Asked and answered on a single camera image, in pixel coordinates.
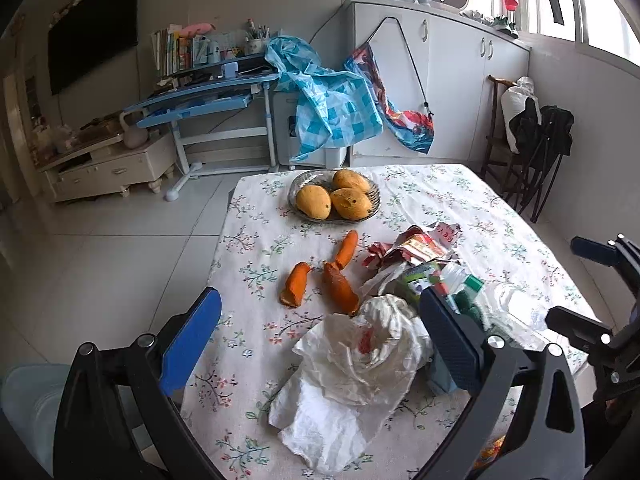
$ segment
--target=carrot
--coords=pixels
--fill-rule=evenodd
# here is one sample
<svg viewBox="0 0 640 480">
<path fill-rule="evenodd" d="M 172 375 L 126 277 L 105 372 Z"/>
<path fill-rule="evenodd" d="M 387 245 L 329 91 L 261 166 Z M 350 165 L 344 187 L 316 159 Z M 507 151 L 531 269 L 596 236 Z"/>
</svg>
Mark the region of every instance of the carrot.
<svg viewBox="0 0 640 480">
<path fill-rule="evenodd" d="M 351 230 L 344 237 L 344 240 L 340 244 L 340 250 L 338 250 L 338 254 L 335 256 L 335 264 L 338 266 L 338 269 L 342 270 L 353 258 L 353 253 L 356 250 L 356 245 L 358 244 L 358 232 Z"/>
<path fill-rule="evenodd" d="M 306 275 L 310 270 L 311 267 L 306 262 L 300 262 L 293 267 L 287 278 L 287 283 L 280 292 L 280 303 L 291 308 L 302 304 L 302 297 L 305 295 L 306 289 Z"/>
<path fill-rule="evenodd" d="M 340 310 L 345 314 L 355 314 L 358 310 L 360 298 L 351 290 L 351 285 L 335 263 L 327 262 L 324 264 L 322 280 L 326 285 L 329 296 L 337 303 Z"/>
</svg>

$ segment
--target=drawer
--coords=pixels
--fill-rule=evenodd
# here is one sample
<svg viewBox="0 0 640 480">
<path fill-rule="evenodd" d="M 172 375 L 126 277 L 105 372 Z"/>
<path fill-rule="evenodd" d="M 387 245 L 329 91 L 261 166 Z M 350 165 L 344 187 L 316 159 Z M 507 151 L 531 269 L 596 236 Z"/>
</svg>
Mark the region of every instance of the drawer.
<svg viewBox="0 0 640 480">
<path fill-rule="evenodd" d="M 91 167 L 65 171 L 52 184 L 57 200 L 70 200 L 83 196 L 91 196 L 95 187 L 95 171 Z"/>
<path fill-rule="evenodd" d="M 146 153 L 137 153 L 108 160 L 92 167 L 97 192 L 110 193 L 120 186 L 155 180 Z"/>
</svg>

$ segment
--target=plastic bag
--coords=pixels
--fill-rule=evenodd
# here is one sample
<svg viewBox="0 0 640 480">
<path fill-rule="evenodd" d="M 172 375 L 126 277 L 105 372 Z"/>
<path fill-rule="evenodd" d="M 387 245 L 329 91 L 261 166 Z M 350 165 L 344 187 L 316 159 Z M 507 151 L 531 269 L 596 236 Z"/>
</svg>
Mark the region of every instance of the plastic bag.
<svg viewBox="0 0 640 480">
<path fill-rule="evenodd" d="M 538 98 L 535 95 L 535 88 L 533 86 L 533 79 L 530 77 L 521 77 L 516 81 L 516 86 L 512 86 L 507 89 L 500 102 L 502 104 L 502 114 L 504 115 L 504 127 L 507 132 L 507 142 L 513 153 L 520 153 L 516 147 L 516 138 L 513 132 L 509 128 L 509 121 L 511 121 L 517 114 L 524 111 L 524 103 L 527 97 L 531 97 L 536 103 L 536 112 L 538 114 L 538 124 L 542 122 L 542 115 L 540 114 L 540 106 L 538 105 Z"/>
<path fill-rule="evenodd" d="M 366 301 L 354 318 L 327 316 L 293 351 L 302 363 L 272 402 L 269 423 L 323 474 L 365 450 L 432 354 L 420 317 L 390 294 Z"/>
</svg>

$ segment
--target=blue checkered bag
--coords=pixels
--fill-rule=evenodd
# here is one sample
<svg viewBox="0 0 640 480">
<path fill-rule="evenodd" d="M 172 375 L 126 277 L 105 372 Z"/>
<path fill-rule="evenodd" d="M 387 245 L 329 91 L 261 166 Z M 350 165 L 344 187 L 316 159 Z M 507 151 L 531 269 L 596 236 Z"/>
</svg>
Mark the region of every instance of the blue checkered bag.
<svg viewBox="0 0 640 480">
<path fill-rule="evenodd" d="M 271 38 L 264 56 L 280 74 L 279 92 L 300 91 L 296 135 L 305 160 L 319 148 L 343 148 L 382 133 L 382 119 L 361 75 L 323 68 L 318 53 L 293 36 Z"/>
</svg>

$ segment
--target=wooden chair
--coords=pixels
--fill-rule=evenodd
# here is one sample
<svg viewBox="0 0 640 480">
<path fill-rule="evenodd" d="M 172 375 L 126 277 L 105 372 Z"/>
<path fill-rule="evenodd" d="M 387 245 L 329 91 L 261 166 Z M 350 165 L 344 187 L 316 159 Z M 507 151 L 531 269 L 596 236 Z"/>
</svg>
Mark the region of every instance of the wooden chair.
<svg viewBox="0 0 640 480">
<path fill-rule="evenodd" d="M 500 133 L 496 132 L 496 123 L 498 116 L 498 85 L 504 85 L 507 88 L 515 86 L 515 83 L 507 80 L 500 79 L 489 75 L 489 81 L 493 83 L 494 92 L 494 104 L 491 115 L 491 129 L 487 135 L 486 152 L 484 153 L 484 159 L 482 160 L 482 167 L 480 169 L 480 178 L 486 180 L 486 174 L 489 173 L 500 185 L 499 193 L 501 196 L 507 195 L 507 201 L 511 198 L 513 193 L 516 194 L 516 200 L 514 207 L 518 205 L 518 197 L 521 192 L 524 192 L 528 187 L 528 179 L 523 178 L 522 171 L 524 170 L 525 161 L 522 157 L 511 151 L 509 143 L 507 142 L 506 129 L 502 128 Z M 499 159 L 492 158 L 494 150 L 500 155 Z M 503 175 L 498 174 L 491 166 L 500 166 L 506 168 Z M 509 188 L 510 176 L 515 177 L 514 187 Z"/>
</svg>

